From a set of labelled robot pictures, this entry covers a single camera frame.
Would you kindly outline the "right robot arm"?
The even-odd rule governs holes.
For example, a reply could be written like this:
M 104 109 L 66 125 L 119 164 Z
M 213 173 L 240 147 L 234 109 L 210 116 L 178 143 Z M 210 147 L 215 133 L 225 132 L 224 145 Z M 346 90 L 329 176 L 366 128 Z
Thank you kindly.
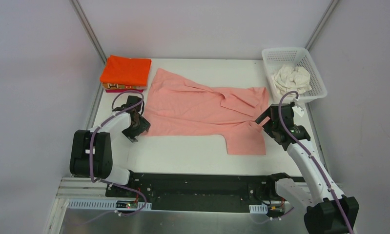
M 281 197 L 304 216 L 310 234 L 352 234 L 359 211 L 355 197 L 339 188 L 316 158 L 311 137 L 303 126 L 294 123 L 294 103 L 273 104 L 255 121 L 293 159 L 309 192 L 300 188 L 286 173 L 269 175 L 261 194 L 269 199 Z

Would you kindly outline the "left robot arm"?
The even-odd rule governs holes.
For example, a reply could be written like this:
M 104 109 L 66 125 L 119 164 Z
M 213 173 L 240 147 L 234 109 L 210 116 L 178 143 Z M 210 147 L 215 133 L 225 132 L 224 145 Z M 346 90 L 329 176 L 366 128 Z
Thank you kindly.
M 137 137 L 148 132 L 150 123 L 143 117 L 142 94 L 130 95 L 125 104 L 113 108 L 110 116 L 100 124 L 77 130 L 73 136 L 69 170 L 75 176 L 92 181 L 102 179 L 109 183 L 126 185 L 132 171 L 114 163 L 116 152 L 112 143 L 137 142 Z

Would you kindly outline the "pink t-shirt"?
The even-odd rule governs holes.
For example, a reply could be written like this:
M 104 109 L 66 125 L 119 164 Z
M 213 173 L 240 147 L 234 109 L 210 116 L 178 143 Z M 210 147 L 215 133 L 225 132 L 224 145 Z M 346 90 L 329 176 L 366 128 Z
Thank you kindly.
M 151 124 L 145 135 L 221 135 L 229 155 L 265 155 L 262 126 L 255 120 L 268 107 L 265 87 L 209 87 L 158 69 L 144 108 Z

